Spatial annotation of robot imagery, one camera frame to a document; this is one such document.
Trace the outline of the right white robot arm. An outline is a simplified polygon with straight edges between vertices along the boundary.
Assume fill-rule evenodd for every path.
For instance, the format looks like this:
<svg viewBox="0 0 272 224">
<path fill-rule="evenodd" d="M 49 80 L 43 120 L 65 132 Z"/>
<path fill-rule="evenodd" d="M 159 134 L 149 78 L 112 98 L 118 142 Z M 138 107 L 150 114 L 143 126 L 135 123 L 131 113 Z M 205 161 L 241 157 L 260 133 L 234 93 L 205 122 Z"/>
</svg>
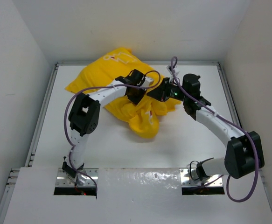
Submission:
<svg viewBox="0 0 272 224">
<path fill-rule="evenodd" d="M 216 113 L 211 103 L 200 92 L 200 76 L 186 74 L 182 86 L 164 78 L 161 84 L 149 91 L 149 97 L 160 102 L 170 98 L 183 102 L 185 112 L 207 127 L 226 147 L 225 157 L 206 159 L 197 164 L 194 177 L 200 181 L 212 175 L 230 175 L 239 179 L 265 165 L 261 138 L 255 131 L 245 134 L 235 125 Z"/>
</svg>

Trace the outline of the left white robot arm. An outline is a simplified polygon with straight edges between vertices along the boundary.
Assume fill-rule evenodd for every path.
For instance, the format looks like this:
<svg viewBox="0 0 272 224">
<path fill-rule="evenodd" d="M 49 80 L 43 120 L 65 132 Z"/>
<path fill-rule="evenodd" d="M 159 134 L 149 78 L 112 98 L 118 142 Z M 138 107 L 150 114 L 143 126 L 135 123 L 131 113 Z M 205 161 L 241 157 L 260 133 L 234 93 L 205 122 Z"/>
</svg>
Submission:
<svg viewBox="0 0 272 224">
<path fill-rule="evenodd" d="M 67 131 L 67 121 L 64 121 L 66 138 L 71 145 L 69 154 L 64 157 L 63 171 L 79 185 L 89 178 L 84 168 L 84 155 L 89 135 L 98 126 L 100 109 L 110 102 L 128 96 L 137 104 L 146 93 L 153 80 L 138 70 L 133 70 L 128 76 L 119 76 L 107 86 L 96 87 L 96 91 L 85 94 L 78 92 L 66 107 L 64 117 L 68 119 L 70 133 Z"/>
</svg>

